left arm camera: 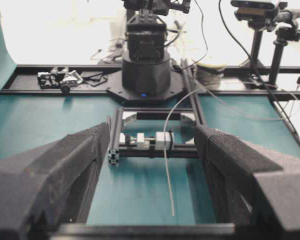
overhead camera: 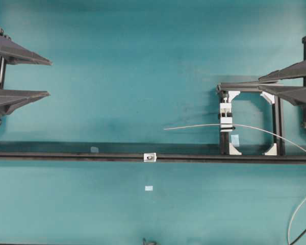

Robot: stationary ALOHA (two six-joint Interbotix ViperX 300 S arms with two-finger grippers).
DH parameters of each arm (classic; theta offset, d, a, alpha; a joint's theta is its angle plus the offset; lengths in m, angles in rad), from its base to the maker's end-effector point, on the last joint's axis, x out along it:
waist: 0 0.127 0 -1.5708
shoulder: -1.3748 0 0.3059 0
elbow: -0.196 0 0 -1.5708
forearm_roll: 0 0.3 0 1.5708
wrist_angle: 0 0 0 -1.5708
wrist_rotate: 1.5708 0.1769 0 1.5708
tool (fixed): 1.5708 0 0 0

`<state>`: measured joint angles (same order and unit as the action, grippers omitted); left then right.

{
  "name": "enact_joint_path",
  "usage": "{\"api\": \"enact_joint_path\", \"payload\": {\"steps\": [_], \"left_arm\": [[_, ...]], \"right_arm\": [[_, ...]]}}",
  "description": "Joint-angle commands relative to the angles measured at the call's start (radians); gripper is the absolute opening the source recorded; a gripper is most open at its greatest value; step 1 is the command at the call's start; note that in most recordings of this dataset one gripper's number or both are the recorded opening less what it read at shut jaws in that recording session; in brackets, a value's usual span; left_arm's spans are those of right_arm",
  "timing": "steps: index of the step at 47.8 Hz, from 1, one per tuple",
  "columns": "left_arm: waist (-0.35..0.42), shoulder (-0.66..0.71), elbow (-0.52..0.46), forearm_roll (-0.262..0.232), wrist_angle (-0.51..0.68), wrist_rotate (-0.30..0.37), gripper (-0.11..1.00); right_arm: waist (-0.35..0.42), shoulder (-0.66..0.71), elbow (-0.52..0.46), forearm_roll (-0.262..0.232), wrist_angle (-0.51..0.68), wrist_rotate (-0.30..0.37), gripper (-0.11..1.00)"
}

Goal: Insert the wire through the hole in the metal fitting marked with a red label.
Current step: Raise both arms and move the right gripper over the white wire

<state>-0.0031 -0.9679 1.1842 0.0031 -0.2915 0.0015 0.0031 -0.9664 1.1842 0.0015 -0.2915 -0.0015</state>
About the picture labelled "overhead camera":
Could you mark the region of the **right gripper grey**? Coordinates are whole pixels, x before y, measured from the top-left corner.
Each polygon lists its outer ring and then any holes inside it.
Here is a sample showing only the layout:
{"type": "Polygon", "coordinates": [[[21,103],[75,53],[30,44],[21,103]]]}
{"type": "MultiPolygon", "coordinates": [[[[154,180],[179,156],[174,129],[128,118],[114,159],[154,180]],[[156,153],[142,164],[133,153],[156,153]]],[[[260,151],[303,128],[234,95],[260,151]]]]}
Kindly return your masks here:
{"type": "MultiPolygon", "coordinates": [[[[303,78],[304,86],[275,86],[275,85],[259,85],[259,90],[280,97],[288,101],[294,106],[306,106],[306,36],[302,38],[303,43],[303,59],[304,61],[295,63],[286,68],[273,71],[268,75],[259,78],[259,82],[303,78]]],[[[306,129],[306,107],[302,108],[303,123],[306,129]]]]}

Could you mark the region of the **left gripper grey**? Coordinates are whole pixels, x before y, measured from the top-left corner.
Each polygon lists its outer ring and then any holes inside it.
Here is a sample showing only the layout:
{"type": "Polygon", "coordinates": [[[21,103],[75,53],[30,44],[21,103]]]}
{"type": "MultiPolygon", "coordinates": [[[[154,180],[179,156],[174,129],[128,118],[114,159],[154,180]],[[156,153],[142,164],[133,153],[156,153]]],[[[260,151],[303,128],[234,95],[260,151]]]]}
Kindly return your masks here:
{"type": "Polygon", "coordinates": [[[52,65],[50,60],[18,45],[11,39],[0,35],[0,115],[10,115],[16,109],[24,105],[50,96],[47,91],[4,90],[6,61],[11,65],[52,65]]]}

